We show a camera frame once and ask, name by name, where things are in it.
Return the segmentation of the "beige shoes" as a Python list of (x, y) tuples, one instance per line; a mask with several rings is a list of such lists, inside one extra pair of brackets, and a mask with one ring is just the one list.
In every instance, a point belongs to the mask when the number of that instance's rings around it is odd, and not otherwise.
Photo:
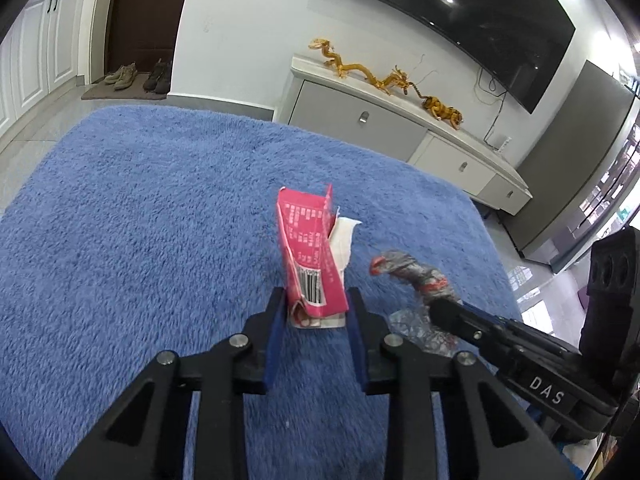
[(120, 66), (115, 73), (104, 78), (104, 84), (112, 86), (115, 91), (122, 91), (130, 88), (138, 74), (137, 66), (134, 63)]

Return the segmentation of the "brown door mat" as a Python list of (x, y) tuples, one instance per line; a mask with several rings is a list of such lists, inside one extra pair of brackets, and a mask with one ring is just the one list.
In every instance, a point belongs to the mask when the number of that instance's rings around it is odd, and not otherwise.
[(130, 87), (124, 90), (115, 90), (114, 84), (106, 84), (100, 81), (91, 86), (82, 96), (82, 100), (131, 100), (131, 101), (159, 101), (167, 98), (166, 94), (157, 94), (146, 91), (143, 84), (148, 79), (149, 73), (138, 73)]

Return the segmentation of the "white cupboard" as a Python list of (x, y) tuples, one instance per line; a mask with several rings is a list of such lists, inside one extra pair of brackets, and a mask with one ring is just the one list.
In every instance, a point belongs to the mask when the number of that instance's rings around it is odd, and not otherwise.
[(28, 0), (1, 44), (1, 131), (78, 74), (84, 0)]

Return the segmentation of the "blue fluffy blanket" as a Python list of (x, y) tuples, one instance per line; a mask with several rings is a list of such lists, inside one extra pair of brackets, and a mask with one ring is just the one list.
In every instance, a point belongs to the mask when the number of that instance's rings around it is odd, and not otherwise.
[(345, 282), (384, 315), (413, 290), (373, 276), (399, 249), (458, 295), (515, 318), (474, 204), (405, 162), (327, 136), (166, 106), (97, 110), (66, 133), (1, 219), (1, 420), (51, 479), (158, 352), (209, 349), (285, 282), (281, 188), (358, 223)]

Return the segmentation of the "dark brown door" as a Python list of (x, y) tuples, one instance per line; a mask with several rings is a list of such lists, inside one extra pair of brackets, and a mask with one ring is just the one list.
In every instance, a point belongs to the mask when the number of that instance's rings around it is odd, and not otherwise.
[(106, 25), (105, 70), (134, 63), (149, 72), (174, 58), (184, 0), (111, 0)]

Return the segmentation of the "white power strip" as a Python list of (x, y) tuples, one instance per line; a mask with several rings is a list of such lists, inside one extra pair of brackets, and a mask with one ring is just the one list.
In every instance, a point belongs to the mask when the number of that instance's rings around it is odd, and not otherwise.
[(502, 141), (498, 145), (497, 153), (502, 153), (506, 149), (506, 147), (509, 145), (511, 140), (512, 138), (510, 136), (506, 136), (504, 139), (502, 139)]

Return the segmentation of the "dark shoes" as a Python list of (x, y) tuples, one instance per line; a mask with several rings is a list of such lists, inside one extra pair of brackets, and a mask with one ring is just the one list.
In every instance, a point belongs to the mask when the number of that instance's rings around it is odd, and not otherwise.
[(172, 62), (159, 60), (153, 67), (148, 79), (143, 84), (145, 92), (153, 92), (164, 96), (170, 90)]

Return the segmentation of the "grey red wrapper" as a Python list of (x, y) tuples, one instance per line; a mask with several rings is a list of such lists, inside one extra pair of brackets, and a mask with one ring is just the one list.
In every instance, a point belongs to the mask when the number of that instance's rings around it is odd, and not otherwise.
[(422, 351), (439, 356), (454, 355), (457, 337), (441, 330), (431, 322), (430, 307), (436, 300), (462, 304), (462, 300), (436, 266), (420, 263), (408, 252), (389, 250), (374, 257), (371, 275), (388, 274), (410, 285), (416, 292), (416, 306), (398, 310), (390, 315), (390, 330), (416, 344)]

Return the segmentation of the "pink snack wrapper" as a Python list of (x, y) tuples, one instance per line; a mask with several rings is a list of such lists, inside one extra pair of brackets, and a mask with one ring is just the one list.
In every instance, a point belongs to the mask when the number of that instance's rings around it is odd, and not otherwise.
[(349, 310), (345, 271), (361, 222), (332, 205), (332, 188), (314, 195), (280, 188), (277, 219), (288, 320), (301, 330), (335, 330)]

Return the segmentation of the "golden dragon figurine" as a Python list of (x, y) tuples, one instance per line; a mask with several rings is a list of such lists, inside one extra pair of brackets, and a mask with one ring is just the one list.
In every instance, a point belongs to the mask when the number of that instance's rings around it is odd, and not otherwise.
[(345, 63), (341, 55), (334, 51), (330, 40), (314, 38), (308, 44), (308, 49), (319, 50), (326, 59), (323, 64), (326, 67), (333, 68), (340, 78), (345, 78), (351, 72), (358, 72), (364, 77), (364, 80), (367, 81), (368, 84), (383, 91), (388, 96), (390, 95), (390, 90), (393, 88), (399, 88), (402, 92), (408, 94), (408, 89), (412, 85), (408, 75), (397, 66), (394, 66), (392, 71), (384, 78), (378, 78), (366, 66), (360, 63)]

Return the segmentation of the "grey refrigerator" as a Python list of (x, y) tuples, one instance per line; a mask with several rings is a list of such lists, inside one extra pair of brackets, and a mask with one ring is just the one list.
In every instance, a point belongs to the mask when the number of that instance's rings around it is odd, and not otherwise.
[(558, 272), (585, 248), (639, 165), (639, 97), (587, 61), (518, 167), (533, 198), (502, 219), (520, 256)]

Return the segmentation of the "white grey TV cabinet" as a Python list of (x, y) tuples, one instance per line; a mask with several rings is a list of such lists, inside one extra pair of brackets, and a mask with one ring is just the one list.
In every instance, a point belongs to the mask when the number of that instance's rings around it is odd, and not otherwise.
[(338, 78), (310, 58), (292, 58), (273, 120), (408, 162), (512, 216), (533, 198), (518, 172), (483, 141), (357, 77)]

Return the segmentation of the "black wall television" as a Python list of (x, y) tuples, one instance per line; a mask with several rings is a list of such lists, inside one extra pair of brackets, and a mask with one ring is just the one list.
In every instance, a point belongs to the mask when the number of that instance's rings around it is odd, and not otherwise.
[(559, 0), (381, 0), (435, 29), (528, 112), (549, 87), (575, 26)]

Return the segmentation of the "golden tiger figurine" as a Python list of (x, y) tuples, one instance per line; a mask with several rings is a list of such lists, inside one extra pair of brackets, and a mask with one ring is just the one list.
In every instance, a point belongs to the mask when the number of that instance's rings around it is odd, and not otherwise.
[(432, 117), (448, 122), (448, 124), (458, 130), (463, 122), (460, 110), (452, 106), (445, 105), (436, 96), (420, 96), (421, 105)]

